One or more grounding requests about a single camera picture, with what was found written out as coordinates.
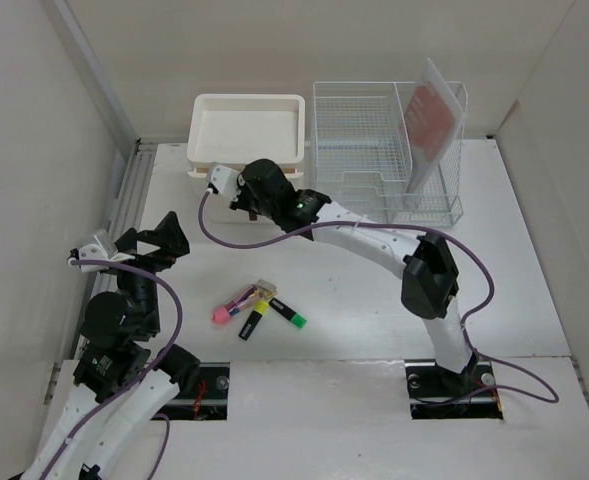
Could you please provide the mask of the white three-drawer storage box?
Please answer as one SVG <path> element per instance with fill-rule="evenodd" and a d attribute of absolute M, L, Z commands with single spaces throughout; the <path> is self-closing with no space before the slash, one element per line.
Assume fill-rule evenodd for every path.
<path fill-rule="evenodd" d="M 305 185 L 305 100 L 294 94 L 201 94 L 193 105 L 186 158 L 197 197 L 213 163 L 241 170 L 267 158 L 297 189 Z"/>

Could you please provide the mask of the red booklet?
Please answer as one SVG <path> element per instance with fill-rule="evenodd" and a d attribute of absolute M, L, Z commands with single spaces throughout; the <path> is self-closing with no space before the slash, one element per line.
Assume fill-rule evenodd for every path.
<path fill-rule="evenodd" d="M 453 145 L 465 120 L 465 110 L 434 62 L 428 58 L 404 111 L 412 157 L 406 193 L 422 193 L 429 177 Z"/>

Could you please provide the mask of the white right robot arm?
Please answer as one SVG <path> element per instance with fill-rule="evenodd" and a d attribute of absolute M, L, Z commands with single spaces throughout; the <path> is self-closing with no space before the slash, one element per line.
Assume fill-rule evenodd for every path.
<path fill-rule="evenodd" d="M 438 232 L 417 237 L 366 220 L 311 189 L 296 189 L 279 166 L 259 159 L 242 170 L 219 166 L 212 182 L 232 210 L 262 216 L 283 232 L 332 245 L 369 260 L 401 280 L 401 304 L 421 318 L 435 350 L 437 381 L 451 394 L 474 379 L 473 353 L 460 327 L 459 270 Z"/>

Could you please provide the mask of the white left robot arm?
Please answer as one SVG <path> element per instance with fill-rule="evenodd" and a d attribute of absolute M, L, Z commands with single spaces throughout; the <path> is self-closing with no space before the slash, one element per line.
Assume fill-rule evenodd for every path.
<path fill-rule="evenodd" d="M 159 277 L 190 246 L 175 212 L 153 230 L 127 230 L 112 240 L 104 230 L 70 252 L 69 266 L 112 275 L 116 289 L 93 296 L 80 334 L 87 344 L 73 385 L 45 445 L 23 479 L 105 479 L 135 434 L 176 396 L 197 387 L 199 360 L 173 339 L 153 355 L 144 343 L 161 330 L 158 291 L 183 312 Z"/>

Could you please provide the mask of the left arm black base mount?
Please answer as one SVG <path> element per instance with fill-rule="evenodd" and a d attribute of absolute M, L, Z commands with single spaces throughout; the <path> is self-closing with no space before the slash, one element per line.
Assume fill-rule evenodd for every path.
<path fill-rule="evenodd" d="M 229 363 L 202 364 L 198 379 L 160 412 L 177 421 L 223 421 L 228 415 Z"/>

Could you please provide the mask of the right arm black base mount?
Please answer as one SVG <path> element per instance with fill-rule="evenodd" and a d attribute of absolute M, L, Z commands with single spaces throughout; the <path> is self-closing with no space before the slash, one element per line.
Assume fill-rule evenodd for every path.
<path fill-rule="evenodd" d="M 461 375 L 443 369 L 433 360 L 405 363 L 406 384 L 413 420 L 502 420 L 498 392 L 490 362 L 481 361 Z"/>

